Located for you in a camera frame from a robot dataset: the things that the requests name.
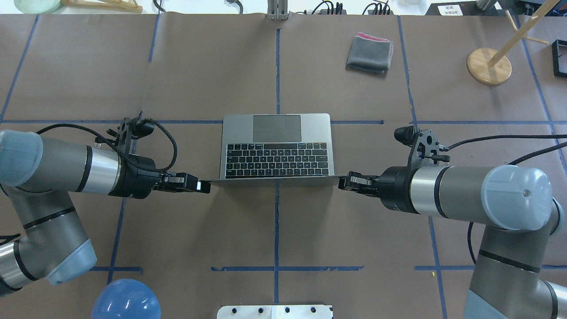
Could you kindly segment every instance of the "laptop keyboard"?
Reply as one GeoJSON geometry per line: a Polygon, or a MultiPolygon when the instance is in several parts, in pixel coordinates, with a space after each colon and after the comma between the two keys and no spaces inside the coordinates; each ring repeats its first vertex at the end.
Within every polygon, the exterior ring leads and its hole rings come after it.
{"type": "Polygon", "coordinates": [[[226,178],[329,175],[327,143],[228,144],[226,178]]]}

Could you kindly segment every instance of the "blue balloon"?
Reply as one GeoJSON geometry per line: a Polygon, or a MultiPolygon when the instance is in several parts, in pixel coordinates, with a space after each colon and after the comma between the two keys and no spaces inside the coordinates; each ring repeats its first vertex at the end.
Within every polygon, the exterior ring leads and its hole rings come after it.
{"type": "Polygon", "coordinates": [[[160,319],[162,310],[154,292],[134,279],[119,279],[100,293],[91,319],[160,319]]]}

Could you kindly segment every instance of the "round wooden base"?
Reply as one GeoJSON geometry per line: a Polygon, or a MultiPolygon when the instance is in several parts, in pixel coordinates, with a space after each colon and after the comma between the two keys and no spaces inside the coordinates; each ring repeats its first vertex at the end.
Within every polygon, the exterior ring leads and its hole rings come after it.
{"type": "Polygon", "coordinates": [[[470,74],[480,82],[489,85],[504,83],[512,74],[512,64],[506,56],[489,68],[488,61],[498,52],[491,48],[474,50],[468,56],[467,67],[470,74]]]}

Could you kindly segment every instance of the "white metal plate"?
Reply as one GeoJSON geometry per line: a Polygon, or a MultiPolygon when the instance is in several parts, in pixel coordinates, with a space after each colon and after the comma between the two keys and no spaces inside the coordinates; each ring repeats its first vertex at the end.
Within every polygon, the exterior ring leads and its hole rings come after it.
{"type": "Polygon", "coordinates": [[[223,306],[217,319],[333,319],[332,309],[327,305],[223,306]]]}

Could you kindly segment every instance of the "white sticker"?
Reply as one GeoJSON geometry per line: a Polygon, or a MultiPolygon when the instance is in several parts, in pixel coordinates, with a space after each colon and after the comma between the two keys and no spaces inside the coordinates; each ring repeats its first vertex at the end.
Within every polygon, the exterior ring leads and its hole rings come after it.
{"type": "Polygon", "coordinates": [[[441,15],[463,15],[459,5],[437,6],[441,15]]]}

